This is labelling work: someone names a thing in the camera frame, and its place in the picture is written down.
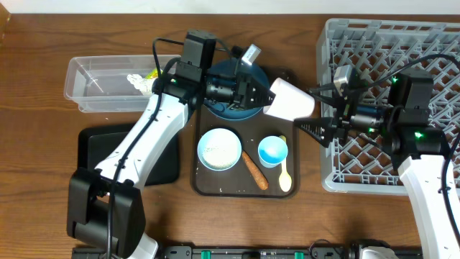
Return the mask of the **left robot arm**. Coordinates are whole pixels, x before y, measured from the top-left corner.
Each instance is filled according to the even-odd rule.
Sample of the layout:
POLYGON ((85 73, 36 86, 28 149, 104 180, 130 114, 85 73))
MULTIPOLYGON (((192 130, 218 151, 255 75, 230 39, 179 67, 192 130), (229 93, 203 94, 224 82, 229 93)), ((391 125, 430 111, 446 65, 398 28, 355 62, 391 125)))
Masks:
POLYGON ((230 47, 232 67, 223 75, 211 66, 221 40, 191 29, 183 52, 157 67, 151 97, 137 123, 95 168, 79 168, 68 189, 67 233, 100 249, 101 258, 153 258, 157 242, 145 232, 142 190, 174 136, 203 102, 238 111, 272 104, 275 95, 250 72, 260 50, 230 47))

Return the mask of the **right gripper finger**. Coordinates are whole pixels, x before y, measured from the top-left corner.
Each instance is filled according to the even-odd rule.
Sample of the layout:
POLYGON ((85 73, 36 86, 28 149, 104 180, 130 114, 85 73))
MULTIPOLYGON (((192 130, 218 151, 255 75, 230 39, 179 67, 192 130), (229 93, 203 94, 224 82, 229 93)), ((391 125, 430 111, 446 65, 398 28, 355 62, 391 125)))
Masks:
POLYGON ((334 138, 336 126, 332 117, 321 118, 297 118, 294 125, 308 133, 316 142, 327 148, 334 138))
POLYGON ((316 88, 308 89, 308 94, 312 96, 316 101, 319 101, 321 103, 328 104, 328 105, 334 105, 335 98, 321 95, 321 93, 324 91, 332 91, 333 93, 336 92, 335 84, 328 83, 322 86, 318 85, 316 88))

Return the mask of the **light blue cup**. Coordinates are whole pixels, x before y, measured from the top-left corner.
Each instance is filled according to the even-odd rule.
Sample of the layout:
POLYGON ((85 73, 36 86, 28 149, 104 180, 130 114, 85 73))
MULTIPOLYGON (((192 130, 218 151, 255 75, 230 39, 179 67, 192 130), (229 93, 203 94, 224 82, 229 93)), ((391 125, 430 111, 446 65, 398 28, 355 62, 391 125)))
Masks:
POLYGON ((257 152, 262 166, 274 168, 288 156, 288 145, 283 138, 272 135, 260 141, 257 152))

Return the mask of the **dark blue plate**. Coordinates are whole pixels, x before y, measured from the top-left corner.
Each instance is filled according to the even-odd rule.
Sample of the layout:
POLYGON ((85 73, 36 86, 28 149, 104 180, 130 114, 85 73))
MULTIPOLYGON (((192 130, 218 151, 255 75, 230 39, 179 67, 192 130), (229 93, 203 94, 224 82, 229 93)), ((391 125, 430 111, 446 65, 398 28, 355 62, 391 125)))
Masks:
MULTIPOLYGON (((212 74, 219 74, 223 76, 231 75, 231 72, 235 69, 235 65, 237 63, 236 58, 232 58, 231 60, 222 60, 215 65, 212 65, 209 69, 209 72, 212 74)), ((242 65, 241 68, 244 68, 246 71, 251 73, 256 80, 258 80, 265 88, 270 87, 269 79, 267 74, 262 70, 262 68, 257 65, 253 64, 252 66, 242 65)), ((262 111, 262 107, 248 109, 248 110, 235 110, 229 109, 226 103, 217 102, 214 104, 209 104, 208 108, 213 114, 217 117, 227 120, 245 120, 250 117, 253 117, 255 114, 262 111)))

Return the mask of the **pink white cup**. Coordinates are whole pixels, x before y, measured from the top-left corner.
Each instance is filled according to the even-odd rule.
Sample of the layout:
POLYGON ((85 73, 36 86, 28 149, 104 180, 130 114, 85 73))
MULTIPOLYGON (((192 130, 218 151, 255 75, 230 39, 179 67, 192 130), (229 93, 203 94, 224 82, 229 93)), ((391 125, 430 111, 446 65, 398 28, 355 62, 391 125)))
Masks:
POLYGON ((315 99, 287 81, 277 78, 270 87, 275 98, 263 108, 265 115, 293 122, 297 118, 310 117, 315 109, 315 99))

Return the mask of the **cream plastic spoon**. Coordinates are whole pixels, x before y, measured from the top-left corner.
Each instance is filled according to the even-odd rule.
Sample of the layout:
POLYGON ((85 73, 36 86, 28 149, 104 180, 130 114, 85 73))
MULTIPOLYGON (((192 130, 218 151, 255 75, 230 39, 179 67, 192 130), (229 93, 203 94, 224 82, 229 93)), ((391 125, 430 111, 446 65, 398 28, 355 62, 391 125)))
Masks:
POLYGON ((287 158, 285 158, 281 162, 281 173, 279 176, 279 184, 280 184, 281 190, 284 192, 288 192, 292 186, 292 178, 290 174, 288 173, 288 168, 287 168, 287 158))

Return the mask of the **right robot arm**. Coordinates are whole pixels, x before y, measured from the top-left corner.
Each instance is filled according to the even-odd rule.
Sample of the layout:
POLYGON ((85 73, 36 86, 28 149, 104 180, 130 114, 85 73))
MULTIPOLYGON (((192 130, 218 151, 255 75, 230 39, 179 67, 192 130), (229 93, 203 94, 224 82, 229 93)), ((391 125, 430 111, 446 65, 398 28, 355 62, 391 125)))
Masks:
POLYGON ((442 129, 428 123, 432 75, 405 68, 390 81, 387 104, 365 104, 367 82, 355 68, 341 66, 332 83, 310 92, 334 108, 333 116, 297 118, 294 124, 324 147, 335 138, 345 140, 350 131, 381 137, 378 148, 390 157, 410 198, 423 257, 458 258, 459 198, 451 165, 455 149, 442 129))

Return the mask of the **yellow green snack wrapper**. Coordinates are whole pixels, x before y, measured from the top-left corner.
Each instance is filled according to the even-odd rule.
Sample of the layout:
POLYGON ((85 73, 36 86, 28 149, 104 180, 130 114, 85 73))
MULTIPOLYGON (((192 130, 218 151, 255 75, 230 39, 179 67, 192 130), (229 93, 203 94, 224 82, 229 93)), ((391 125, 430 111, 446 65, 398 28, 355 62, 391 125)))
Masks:
POLYGON ((154 68, 151 72, 149 72, 144 78, 145 79, 155 79, 159 77, 158 69, 154 68))

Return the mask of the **white tissue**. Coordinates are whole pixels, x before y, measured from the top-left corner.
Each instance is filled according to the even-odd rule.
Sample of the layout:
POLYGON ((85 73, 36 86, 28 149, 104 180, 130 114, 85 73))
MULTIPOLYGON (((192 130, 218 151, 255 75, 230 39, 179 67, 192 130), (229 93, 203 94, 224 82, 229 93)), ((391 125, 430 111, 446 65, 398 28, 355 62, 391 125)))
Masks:
POLYGON ((126 79, 136 90, 140 91, 143 96, 152 95, 152 87, 157 78, 143 78, 139 74, 129 74, 126 79))

